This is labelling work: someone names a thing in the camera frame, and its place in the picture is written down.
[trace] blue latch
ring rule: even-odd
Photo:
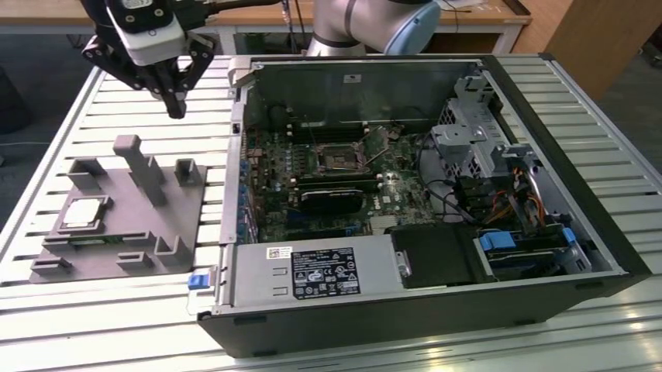
[[[486,232],[480,241],[484,251],[506,250],[518,247],[508,231]]]
[[[572,246],[577,242],[577,237],[573,229],[569,227],[564,228],[564,236],[566,237],[568,244]]]
[[[194,291],[195,289],[207,289],[210,287],[210,275],[209,274],[193,274],[189,277],[189,289]]]

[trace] circuit board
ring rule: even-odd
[[[282,133],[254,132],[247,153],[260,242],[381,234],[385,229],[374,228],[377,221],[394,225],[434,221],[414,169],[417,137],[377,126],[352,143],[294,144]],[[378,188],[362,193],[354,213],[309,215],[297,204],[302,186],[296,180],[329,179],[325,190],[330,184],[344,189],[345,184],[334,182],[340,175],[370,175]]]

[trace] cable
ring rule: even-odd
[[[510,212],[513,211],[513,206],[509,205],[508,208],[505,208],[497,215],[494,215],[488,221],[485,221],[485,224],[489,225],[498,219],[504,218]]]
[[[450,12],[453,12],[453,14],[456,15],[456,33],[460,33],[460,18],[458,18],[458,13],[461,11],[458,11],[458,8],[456,8],[456,5],[453,5],[449,0],[444,0],[444,2],[453,8],[453,10]]]
[[[294,0],[294,4],[297,6],[297,15],[300,17],[300,26],[302,26],[302,39],[304,39],[304,45],[306,48],[306,45],[309,43],[306,42],[306,29],[304,27],[302,7],[300,6],[300,0]]]
[[[282,0],[284,3],[284,18],[286,21],[288,29],[290,32],[290,44],[293,48],[293,54],[297,54],[297,39],[294,37],[294,28],[293,28],[293,13],[290,11],[290,0]]]
[[[15,142],[15,143],[0,143],[0,146],[25,146],[25,145],[50,145],[51,142]]]
[[[445,200],[442,195],[437,194],[437,192],[434,192],[428,188],[429,183],[426,183],[426,180],[424,179],[424,173],[421,172],[421,158],[424,155],[424,149],[426,148],[426,142],[432,138],[433,138],[433,134],[429,132],[426,137],[424,138],[424,143],[421,144],[421,148],[418,149],[418,154],[417,154],[417,171],[418,171],[418,177],[421,179],[421,183],[425,185],[426,190],[430,192],[430,195],[438,198],[445,205],[456,209],[469,223],[482,225],[481,222],[468,213],[468,211],[460,207],[460,205],[452,203],[449,200]]]

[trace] black panel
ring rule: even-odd
[[[605,287],[627,281],[605,279]],[[241,316],[211,317],[206,313],[198,319],[227,354],[247,358],[544,322],[580,302],[605,295],[603,286],[576,289],[592,282],[596,280],[353,304],[330,301],[333,305],[325,307]]]
[[[464,224],[398,226],[390,229],[393,247],[409,260],[412,275],[405,288],[466,285],[489,281],[473,237]]]

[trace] aluminum extrusion table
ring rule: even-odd
[[[147,91],[95,69],[10,218],[0,248],[0,370],[440,370],[655,369],[662,363],[662,180],[558,64],[501,57],[655,276],[612,298],[580,304],[546,323],[393,343],[234,360],[187,311],[189,274],[65,284],[29,283],[67,198],[77,157],[125,167],[118,134],[138,134],[162,166],[194,157],[210,167],[195,266],[219,260],[221,203],[230,133],[227,66],[213,63],[171,120]],[[506,118],[521,141],[524,133]],[[197,301],[213,301],[198,298]]]

